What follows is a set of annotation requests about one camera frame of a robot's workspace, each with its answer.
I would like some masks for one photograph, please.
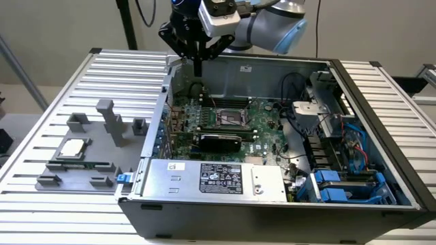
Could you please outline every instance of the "black pole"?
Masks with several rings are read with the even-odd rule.
[[[129,40],[130,50],[138,50],[135,29],[130,9],[130,0],[117,0],[117,6],[121,10],[126,39]]]

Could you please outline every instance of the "cable on wall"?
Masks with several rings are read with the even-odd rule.
[[[319,57],[319,24],[321,24],[321,9],[322,9],[322,0],[319,0],[319,9],[317,11],[317,58]]]
[[[145,22],[146,26],[149,28],[151,28],[153,27],[153,24],[155,23],[155,20],[157,20],[157,0],[154,0],[153,16],[151,16],[150,23],[146,20],[146,17],[145,17],[145,14],[143,14],[143,9],[142,9],[142,6],[139,4],[139,0],[135,0],[135,3],[137,3],[138,10],[139,10],[139,14],[142,15],[143,22]]]

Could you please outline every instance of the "aluminum extrusion table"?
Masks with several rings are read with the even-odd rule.
[[[146,117],[150,122],[167,74],[166,56],[166,53],[159,52],[118,50],[89,54],[9,163],[0,169],[0,244],[193,243],[145,240],[137,235],[110,194],[66,194],[35,189],[37,177],[43,173],[46,161],[53,158],[69,131],[66,121],[73,112],[86,112],[90,120],[103,121],[95,105],[99,99],[107,98],[114,99],[114,111],[123,115],[125,121],[133,121],[134,117]],[[369,62],[345,61],[343,64],[436,196],[436,164],[433,162],[436,158],[436,139],[426,142],[426,148],[421,138],[414,141],[414,135],[435,133],[434,122],[429,121],[414,101],[405,97],[382,68],[373,67]],[[415,230],[394,230],[369,244],[436,244],[436,221]]]

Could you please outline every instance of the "blue latch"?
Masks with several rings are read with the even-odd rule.
[[[315,173],[317,182],[335,181],[341,182],[341,177],[337,171],[333,170],[319,170]]]
[[[118,184],[130,184],[131,182],[131,175],[119,175],[117,178]]]
[[[347,203],[347,195],[343,189],[326,188],[322,190],[322,199],[326,203]]]

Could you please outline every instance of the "power supply label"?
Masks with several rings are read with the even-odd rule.
[[[217,194],[243,194],[241,165],[202,163],[201,191]]]

